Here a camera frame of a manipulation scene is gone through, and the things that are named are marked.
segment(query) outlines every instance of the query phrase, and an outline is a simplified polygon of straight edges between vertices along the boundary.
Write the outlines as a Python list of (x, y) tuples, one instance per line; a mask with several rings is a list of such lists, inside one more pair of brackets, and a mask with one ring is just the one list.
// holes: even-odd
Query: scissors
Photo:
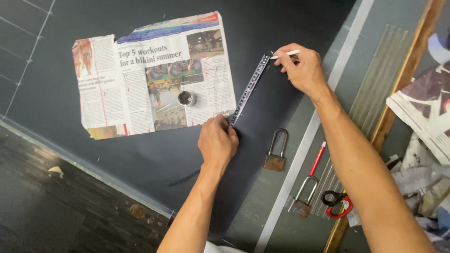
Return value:
[[(328, 201), (326, 199), (326, 196), (329, 194), (331, 194), (333, 196), (333, 198), (334, 198), (333, 201)], [(322, 200), (322, 203), (324, 203), (324, 205), (328, 206), (327, 215), (333, 219), (339, 219), (341, 217), (344, 217), (348, 213), (350, 213), (350, 211), (353, 209), (353, 203), (350, 200), (350, 198), (348, 197), (347, 193), (338, 193), (338, 192), (335, 192), (332, 190), (327, 190), (322, 194), (321, 200)], [(345, 209), (342, 213), (334, 214), (333, 207), (336, 206), (337, 204), (339, 204), (339, 202), (341, 202), (343, 200), (348, 201), (348, 208)]]

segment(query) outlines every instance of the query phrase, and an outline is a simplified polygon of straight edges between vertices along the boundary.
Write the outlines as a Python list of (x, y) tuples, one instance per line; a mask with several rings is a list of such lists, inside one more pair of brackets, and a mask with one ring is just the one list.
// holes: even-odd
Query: padlock shackle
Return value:
[(317, 185), (319, 184), (319, 180), (317, 179), (317, 177), (315, 177), (315, 176), (307, 176), (307, 177), (305, 178), (305, 180), (303, 181), (303, 184), (301, 185), (300, 190), (298, 190), (297, 196), (295, 196), (295, 200), (298, 200), (298, 197), (300, 197), (300, 194), (301, 194), (302, 191), (303, 191), (303, 187), (305, 187), (306, 182), (307, 182), (309, 179), (314, 180), (315, 183), (314, 183), (314, 187), (312, 188), (312, 191), (311, 191), (311, 193), (310, 193), (310, 195), (309, 195), (309, 197), (308, 197), (308, 201), (305, 203), (306, 205), (309, 205), (309, 204), (311, 203), (312, 195), (314, 195), (315, 190), (317, 189)]
[(272, 149), (274, 149), (275, 146), (275, 138), (277, 137), (277, 133), (278, 132), (283, 132), (284, 133), (284, 140), (283, 140), (283, 147), (281, 148), (281, 154), (280, 156), (283, 157), (283, 152), (284, 152), (284, 148), (286, 147), (286, 143), (288, 142), (288, 131), (286, 131), (286, 129), (284, 128), (279, 128), (274, 132), (274, 136), (272, 137), (272, 142), (270, 144), (270, 149), (269, 149), (269, 153), (272, 153)]

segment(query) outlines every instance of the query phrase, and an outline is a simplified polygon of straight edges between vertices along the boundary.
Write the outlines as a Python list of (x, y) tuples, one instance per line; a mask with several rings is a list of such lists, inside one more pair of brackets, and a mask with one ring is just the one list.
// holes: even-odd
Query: white pencil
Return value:
[[(297, 49), (297, 50), (294, 50), (294, 51), (287, 52), (288, 55), (293, 55), (293, 54), (298, 54), (298, 53), (300, 53), (300, 49)], [(271, 60), (278, 59), (278, 56), (272, 56), (270, 59), (271, 59)]]

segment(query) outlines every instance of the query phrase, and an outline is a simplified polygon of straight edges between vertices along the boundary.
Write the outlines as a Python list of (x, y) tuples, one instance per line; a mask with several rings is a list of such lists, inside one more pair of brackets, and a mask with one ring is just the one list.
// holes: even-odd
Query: black scissors handle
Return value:
[[(331, 194), (334, 197), (333, 201), (328, 201), (326, 199), (326, 196), (329, 194)], [(324, 203), (324, 205), (327, 205), (329, 207), (334, 207), (339, 202), (341, 202), (342, 199), (344, 199), (344, 197), (346, 197), (346, 196), (347, 196), (347, 193), (338, 193), (338, 192), (335, 192), (332, 190), (327, 190), (322, 194), (321, 200), (322, 200), (322, 203)]]

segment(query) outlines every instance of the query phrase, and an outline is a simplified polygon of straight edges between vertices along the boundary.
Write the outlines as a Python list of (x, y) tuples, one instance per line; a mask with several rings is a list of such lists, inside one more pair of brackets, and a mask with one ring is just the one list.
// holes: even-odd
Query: hand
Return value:
[[(291, 56), (287, 54), (297, 49), (300, 50), (299, 54)], [(274, 54), (279, 57), (275, 61), (275, 66), (283, 65), (281, 72), (288, 72), (288, 79), (292, 85), (308, 95), (313, 102), (319, 100), (322, 93), (329, 90), (320, 55), (314, 50), (292, 43), (280, 47)]]
[(202, 171), (218, 172), (222, 177), (231, 158), (236, 154), (239, 140), (236, 131), (222, 114), (209, 118), (202, 126), (198, 147), (202, 152)]

